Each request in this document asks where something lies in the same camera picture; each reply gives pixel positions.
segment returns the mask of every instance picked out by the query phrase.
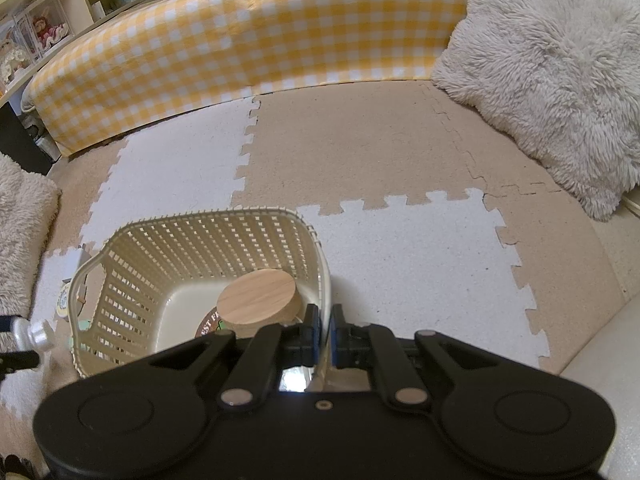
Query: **beige foam mat tile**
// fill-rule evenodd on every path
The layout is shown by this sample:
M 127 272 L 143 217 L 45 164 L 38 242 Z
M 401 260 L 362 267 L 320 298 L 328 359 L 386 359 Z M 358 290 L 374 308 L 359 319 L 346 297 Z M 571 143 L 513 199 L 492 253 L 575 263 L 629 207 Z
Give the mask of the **beige foam mat tile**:
M 558 373 L 625 303 L 607 253 L 563 191 L 485 195 L 484 203 L 500 210 L 507 227 L 498 236 L 520 255 L 516 282 L 534 292 L 538 309 L 529 321 L 534 333 L 545 330 L 550 349 L 541 365 Z
M 340 212 L 341 200 L 385 207 L 385 195 L 409 203 L 446 190 L 466 198 L 477 187 L 460 152 L 414 82 L 389 81 L 305 88 L 260 98 L 248 129 L 249 165 L 234 205 L 319 204 Z
M 47 254 L 66 251 L 80 243 L 80 229 L 91 216 L 91 205 L 98 199 L 100 186 L 109 177 L 111 166 L 127 139 L 92 148 L 73 158 L 60 158 L 49 174 L 62 190 L 60 209 L 49 235 Z
M 430 81 L 418 82 L 445 129 L 454 136 L 458 149 L 466 155 L 471 175 L 486 184 L 486 192 L 505 196 L 516 187 L 520 194 L 559 190 L 558 184 L 535 160 L 524 155 L 513 139 L 482 120 L 473 108 L 452 101 Z
M 68 321 L 58 319 L 54 330 L 56 347 L 51 351 L 49 375 L 47 377 L 47 393 L 51 394 L 67 384 L 80 378 L 74 368 L 74 360 L 68 342 L 71 337 L 71 327 Z
M 0 446 L 5 455 L 28 457 L 43 471 L 45 462 L 31 431 L 31 421 L 18 416 L 0 402 Z
M 451 101 L 430 82 L 356 83 L 278 92 L 260 98 L 243 192 L 234 205 L 320 205 L 384 196 L 408 203 L 446 190 L 462 198 L 475 187 L 488 195 L 516 244 L 518 286 L 538 304 L 532 332 L 545 330 L 559 372 L 622 307 L 621 289 L 600 239 L 577 202 L 548 173 L 478 113 Z
M 591 220 L 626 301 L 640 294 L 640 218 L 620 206 L 608 222 Z

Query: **yellow gingham cover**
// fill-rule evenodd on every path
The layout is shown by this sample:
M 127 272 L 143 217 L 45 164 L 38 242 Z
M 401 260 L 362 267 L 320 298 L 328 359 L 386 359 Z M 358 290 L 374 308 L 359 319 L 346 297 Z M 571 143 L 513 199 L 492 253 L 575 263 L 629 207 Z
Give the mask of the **yellow gingham cover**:
M 427 79 L 466 1 L 159 0 L 65 47 L 28 95 L 69 155 L 236 98 Z

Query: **floor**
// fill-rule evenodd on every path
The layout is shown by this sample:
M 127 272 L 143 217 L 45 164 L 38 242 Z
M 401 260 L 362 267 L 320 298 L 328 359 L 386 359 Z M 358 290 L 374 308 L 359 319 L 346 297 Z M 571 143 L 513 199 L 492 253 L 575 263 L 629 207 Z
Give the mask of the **floor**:
M 385 197 L 406 196 L 402 217 L 409 205 L 433 201 L 429 192 L 464 200 L 477 189 L 484 208 L 501 215 L 499 240 L 516 249 L 514 282 L 534 298 L 525 309 L 530 332 L 543 331 L 548 341 L 548 350 L 539 345 L 543 368 L 561 371 L 640 290 L 635 216 L 621 209 L 607 224 L 590 221 L 509 138 L 429 82 L 343 84 L 250 101 L 220 105 L 221 123 L 208 124 L 206 108 L 57 163 L 50 176 L 63 199 L 49 252 L 81 243 L 97 249 L 127 221 L 187 210 L 283 205 L 302 208 L 319 226 L 324 215 L 347 221 L 348 201 L 362 200 L 367 211 L 389 208 Z M 368 222 L 374 218 L 364 214 L 361 224 Z M 414 230 L 407 239 L 420 230 L 405 227 Z M 441 257 L 435 251 L 430 262 Z M 405 278 L 400 269 L 389 276 Z
M 34 407 L 15 392 L 77 377 L 68 323 L 51 311 L 56 261 L 79 244 L 99 250 L 139 218 L 295 208 L 318 231 L 348 319 L 399 336 L 435 328 L 555 373 L 640 292 L 640 219 L 621 208 L 591 221 L 509 138 L 429 82 L 216 105 L 60 160 L 49 176 L 63 193 L 34 314 L 61 345 L 46 376 L 0 390 L 6 426 L 25 443 Z M 99 283 L 90 279 L 88 304 Z

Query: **faux fur pillow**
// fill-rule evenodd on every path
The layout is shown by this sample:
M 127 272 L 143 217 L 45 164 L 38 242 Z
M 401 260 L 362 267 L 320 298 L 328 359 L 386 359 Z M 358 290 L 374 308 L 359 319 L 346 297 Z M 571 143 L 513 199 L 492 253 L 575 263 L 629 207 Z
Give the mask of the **faux fur pillow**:
M 640 182 L 640 0 L 469 0 L 432 77 L 592 218 Z
M 0 314 L 30 314 L 31 291 L 59 194 L 55 182 L 23 171 L 0 153 Z M 0 352 L 13 348 L 13 338 L 0 334 Z

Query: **white foam mat tile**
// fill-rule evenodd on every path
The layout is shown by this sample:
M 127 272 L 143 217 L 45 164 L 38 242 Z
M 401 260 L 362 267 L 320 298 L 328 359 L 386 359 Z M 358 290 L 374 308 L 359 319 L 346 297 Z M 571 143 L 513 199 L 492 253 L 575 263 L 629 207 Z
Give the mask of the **white foam mat tile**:
M 56 301 L 65 274 L 65 257 L 57 250 L 43 256 L 33 293 L 31 322 L 47 320 L 53 328 L 56 322 Z M 17 416 L 30 419 L 46 393 L 50 352 L 46 352 L 40 366 L 34 370 L 20 370 L 7 375 L 0 386 L 0 402 Z
M 318 232 L 334 302 L 349 322 L 384 324 L 401 337 L 431 328 L 537 367 L 549 348 L 529 327 L 533 294 L 511 272 L 520 259 L 498 240 L 504 221 L 485 209 L 482 191 L 467 194 L 430 192 L 420 205 L 388 197 L 387 208 L 373 210 L 343 202 L 343 213 L 328 216 L 317 206 L 298 210 Z
M 128 222 L 194 210 L 228 208 L 233 192 L 244 189 L 236 179 L 249 155 L 242 146 L 255 124 L 252 98 L 201 108 L 152 124 L 127 137 L 111 167 L 91 218 L 82 227 L 83 243 L 100 248 Z

